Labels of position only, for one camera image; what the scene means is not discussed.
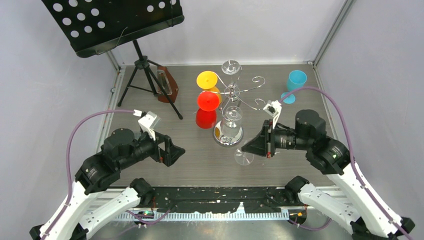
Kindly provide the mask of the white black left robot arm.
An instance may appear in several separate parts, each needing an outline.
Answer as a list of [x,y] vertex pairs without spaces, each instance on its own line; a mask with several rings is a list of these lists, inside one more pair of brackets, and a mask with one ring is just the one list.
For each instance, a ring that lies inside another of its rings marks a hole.
[[119,196],[93,211],[89,207],[121,177],[121,171],[152,158],[167,167],[185,154],[185,149],[172,143],[168,135],[147,132],[139,138],[127,128],[119,128],[104,140],[100,152],[87,158],[75,174],[70,202],[62,215],[57,210],[48,222],[31,228],[34,240],[89,240],[105,224],[120,213],[137,205],[148,207],[154,189],[144,178],[136,178]]

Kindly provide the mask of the red wine glass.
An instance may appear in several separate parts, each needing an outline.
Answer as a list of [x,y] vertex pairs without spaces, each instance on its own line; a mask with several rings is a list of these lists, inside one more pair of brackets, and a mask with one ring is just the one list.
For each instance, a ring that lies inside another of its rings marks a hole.
[[217,108],[221,103],[217,93],[203,91],[197,97],[199,109],[196,112],[195,123],[201,129],[211,129],[217,122]]

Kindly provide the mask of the blue wine glass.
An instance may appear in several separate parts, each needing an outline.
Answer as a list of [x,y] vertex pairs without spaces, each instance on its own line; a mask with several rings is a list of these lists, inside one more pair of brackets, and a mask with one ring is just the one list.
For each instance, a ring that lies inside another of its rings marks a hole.
[[281,98],[287,95],[290,91],[301,88],[308,80],[308,76],[301,70],[293,70],[289,73],[286,87],[287,91],[281,94]]

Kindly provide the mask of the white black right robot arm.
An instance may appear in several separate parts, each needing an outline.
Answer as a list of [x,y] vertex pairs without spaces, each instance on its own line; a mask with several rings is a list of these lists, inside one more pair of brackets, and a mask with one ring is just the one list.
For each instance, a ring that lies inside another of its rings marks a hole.
[[260,133],[242,148],[245,153],[273,157],[277,149],[305,151],[306,160],[336,184],[350,201],[345,204],[317,189],[301,176],[284,187],[291,205],[311,206],[343,227],[354,240],[396,240],[409,234],[415,223],[393,212],[368,186],[349,149],[327,135],[326,121],[311,109],[295,115],[295,127],[265,120]]

